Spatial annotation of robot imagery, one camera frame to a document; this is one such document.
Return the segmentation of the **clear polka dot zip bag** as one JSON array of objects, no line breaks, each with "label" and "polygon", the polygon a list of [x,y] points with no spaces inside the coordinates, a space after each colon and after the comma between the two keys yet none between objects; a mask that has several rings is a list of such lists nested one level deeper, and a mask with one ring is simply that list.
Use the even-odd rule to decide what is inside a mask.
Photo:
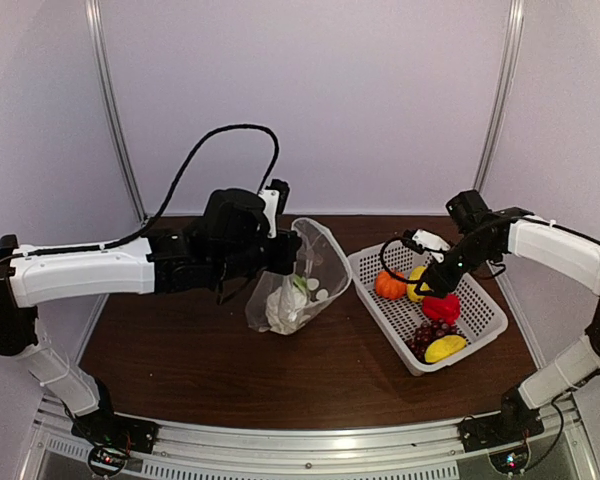
[{"label": "clear polka dot zip bag", "polygon": [[291,229],[302,241],[294,272],[265,272],[245,307],[254,331],[289,336],[317,317],[349,287],[352,269],[329,228],[311,218],[298,218]]}]

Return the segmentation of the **white toy cauliflower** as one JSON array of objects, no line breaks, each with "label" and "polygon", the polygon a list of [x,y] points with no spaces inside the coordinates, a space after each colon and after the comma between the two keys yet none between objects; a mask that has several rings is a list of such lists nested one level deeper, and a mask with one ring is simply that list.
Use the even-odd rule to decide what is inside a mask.
[{"label": "white toy cauliflower", "polygon": [[303,328],[312,319],[309,303],[308,279],[298,275],[285,278],[267,297],[265,316],[270,330],[288,336]]}]

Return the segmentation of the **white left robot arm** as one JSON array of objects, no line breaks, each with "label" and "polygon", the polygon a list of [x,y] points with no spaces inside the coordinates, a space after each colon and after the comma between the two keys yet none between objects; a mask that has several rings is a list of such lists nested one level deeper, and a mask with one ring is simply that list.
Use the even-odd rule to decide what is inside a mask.
[{"label": "white left robot arm", "polygon": [[106,389],[53,347],[37,328],[37,307],[92,295],[174,294],[208,289],[224,303],[227,281],[260,272],[293,272],[299,236],[276,225],[289,195],[274,180],[257,193],[214,191],[203,216],[178,230],[147,229],[133,240],[38,248],[16,236],[0,239],[0,356],[23,362],[103,444],[117,442],[124,424]]}]

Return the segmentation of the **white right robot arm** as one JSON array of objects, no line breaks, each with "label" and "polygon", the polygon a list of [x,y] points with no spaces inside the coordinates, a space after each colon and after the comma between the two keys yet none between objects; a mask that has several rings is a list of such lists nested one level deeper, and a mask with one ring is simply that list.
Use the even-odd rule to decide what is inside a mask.
[{"label": "white right robot arm", "polygon": [[492,430],[510,442],[540,408],[600,375],[600,240],[521,207],[492,209],[476,190],[457,194],[446,211],[459,233],[454,243],[426,230],[411,231],[403,241],[433,257],[416,282],[417,292],[441,299],[477,268],[512,258],[535,268],[531,284],[550,306],[563,299],[557,286],[564,284],[568,292],[584,294],[579,310],[590,314],[581,325],[568,321],[574,340],[504,395]]}]

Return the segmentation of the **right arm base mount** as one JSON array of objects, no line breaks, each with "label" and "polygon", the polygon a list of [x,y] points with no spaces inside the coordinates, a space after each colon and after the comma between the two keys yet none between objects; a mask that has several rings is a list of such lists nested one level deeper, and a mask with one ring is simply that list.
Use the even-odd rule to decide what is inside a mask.
[{"label": "right arm base mount", "polygon": [[457,428],[466,453],[486,453],[491,467],[508,477],[523,474],[531,465],[529,441],[545,431],[539,418],[516,424],[506,420],[501,412],[466,416]]}]

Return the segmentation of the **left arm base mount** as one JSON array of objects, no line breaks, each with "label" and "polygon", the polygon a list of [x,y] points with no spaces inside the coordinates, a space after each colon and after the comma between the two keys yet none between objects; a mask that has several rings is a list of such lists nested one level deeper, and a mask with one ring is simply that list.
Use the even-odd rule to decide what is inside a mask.
[{"label": "left arm base mount", "polygon": [[91,445],[87,466],[101,477],[121,473],[135,453],[151,454],[159,430],[152,421],[102,412],[72,417],[71,421],[71,433]]}]

